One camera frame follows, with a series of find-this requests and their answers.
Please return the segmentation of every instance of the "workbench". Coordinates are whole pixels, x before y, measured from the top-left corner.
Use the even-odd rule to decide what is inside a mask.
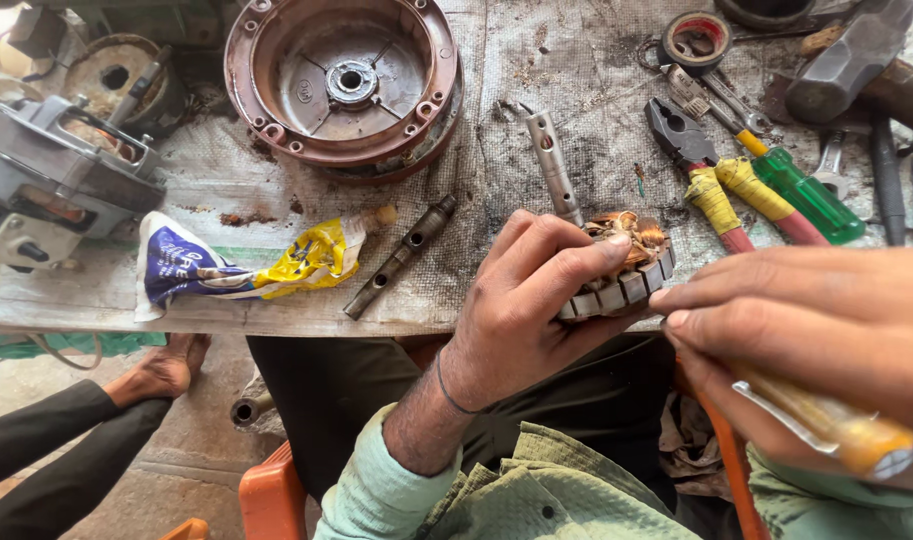
[[[680,283],[725,251],[702,213],[683,200],[685,181],[653,142],[642,108],[666,96],[666,82],[637,65],[637,45],[680,12],[712,2],[670,0],[444,0],[460,44],[466,81],[462,121],[437,162],[403,182],[348,188],[284,156],[255,148],[243,122],[201,113],[160,141],[168,193],[161,211],[240,266],[265,268],[304,229],[332,217],[396,204],[400,221],[370,235],[359,271],[335,289],[275,300],[178,297],[169,313],[134,323],[138,223],[110,240],[84,240],[76,270],[20,274],[0,265],[0,332],[166,331],[270,336],[402,336],[451,331],[479,262],[517,208],[551,212],[521,111],[522,101],[552,112],[584,215],[630,210],[652,215],[672,237]],[[834,11],[846,2],[818,5]],[[799,40],[739,43],[721,69],[751,103],[774,73],[792,76]],[[913,64],[913,27],[902,58]],[[723,156],[742,154],[712,117],[700,123]],[[898,147],[913,134],[894,126]],[[803,170],[819,158],[815,131],[778,126],[764,142],[782,144]],[[847,139],[845,202],[870,219],[853,247],[882,246],[872,215],[865,137]],[[644,170],[643,195],[633,162]],[[913,244],[913,154],[902,169]],[[459,208],[445,233],[358,322],[342,313],[426,208],[451,193]],[[731,197],[758,248],[782,245],[775,227]],[[265,223],[222,225],[220,216],[258,215]],[[643,323],[652,327],[653,322]]]

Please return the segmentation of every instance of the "green screwdriver handle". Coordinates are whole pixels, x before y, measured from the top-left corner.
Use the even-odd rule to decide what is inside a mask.
[[[838,246],[858,239],[866,224],[839,202],[816,178],[803,174],[781,147],[753,159],[757,176],[810,220],[823,237]]]

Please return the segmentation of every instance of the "pliers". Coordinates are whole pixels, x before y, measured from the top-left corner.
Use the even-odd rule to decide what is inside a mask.
[[[660,148],[676,166],[690,173],[686,199],[703,210],[731,253],[754,248],[720,183],[780,227],[795,243],[829,245],[807,218],[757,178],[746,157],[720,159],[703,128],[674,105],[654,97],[643,111]]]
[[[754,251],[737,213],[730,206],[714,172],[719,155],[706,133],[678,108],[654,97],[643,108],[653,138],[673,164],[690,173],[686,200],[699,207],[716,230],[727,251]]]

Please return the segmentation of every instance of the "green shirt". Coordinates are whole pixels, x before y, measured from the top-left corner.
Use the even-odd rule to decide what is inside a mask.
[[[586,445],[523,422],[499,471],[434,477],[409,472],[383,442],[378,411],[356,439],[339,483],[323,497],[318,539],[692,539],[653,492]],[[913,493],[781,469],[751,452],[757,510],[781,538],[913,538]],[[786,480],[791,478],[793,485]]]

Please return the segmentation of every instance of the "yellow screwdriver handle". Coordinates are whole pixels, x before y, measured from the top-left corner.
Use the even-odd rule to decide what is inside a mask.
[[[790,382],[762,375],[745,366],[732,369],[749,385],[753,394],[775,405],[809,430],[817,440],[814,444],[806,436],[801,436],[804,441],[819,452],[837,458],[851,473],[881,481],[902,472],[913,462],[913,430],[837,399],[811,394]],[[778,414],[776,416],[786,424],[783,418]]]

